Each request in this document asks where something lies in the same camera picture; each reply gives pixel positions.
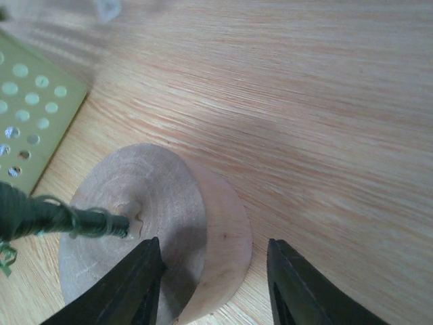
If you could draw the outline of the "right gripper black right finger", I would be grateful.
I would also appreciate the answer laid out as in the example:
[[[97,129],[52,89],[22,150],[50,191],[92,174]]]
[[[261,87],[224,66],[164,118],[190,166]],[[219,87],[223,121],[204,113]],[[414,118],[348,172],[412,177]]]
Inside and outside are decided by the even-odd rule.
[[[267,280],[274,324],[386,324],[342,292],[285,240],[269,240]]]

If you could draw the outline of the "small green christmas tree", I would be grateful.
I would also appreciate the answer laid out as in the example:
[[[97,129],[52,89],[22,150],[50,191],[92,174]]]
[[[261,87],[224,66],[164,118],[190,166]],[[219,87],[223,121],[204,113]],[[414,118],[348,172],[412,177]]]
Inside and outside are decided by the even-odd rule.
[[[235,294],[252,258],[252,231],[231,186],[153,144],[121,148],[96,165],[70,203],[1,184],[1,273],[11,241],[59,233],[65,306],[144,240],[157,237],[165,270],[155,324],[188,324]]]

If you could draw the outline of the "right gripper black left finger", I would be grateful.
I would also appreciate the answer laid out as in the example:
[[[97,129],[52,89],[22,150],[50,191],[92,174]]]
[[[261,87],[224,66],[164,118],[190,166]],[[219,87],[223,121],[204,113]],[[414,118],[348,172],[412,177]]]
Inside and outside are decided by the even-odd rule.
[[[144,240],[88,291],[43,323],[155,324],[164,270],[159,239]]]

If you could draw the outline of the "light green plastic basket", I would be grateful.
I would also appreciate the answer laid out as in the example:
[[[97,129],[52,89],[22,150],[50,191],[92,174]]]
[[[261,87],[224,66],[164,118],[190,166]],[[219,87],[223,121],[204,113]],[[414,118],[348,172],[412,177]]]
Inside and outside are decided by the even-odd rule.
[[[1,181],[29,194],[87,94],[87,86],[1,33]]]

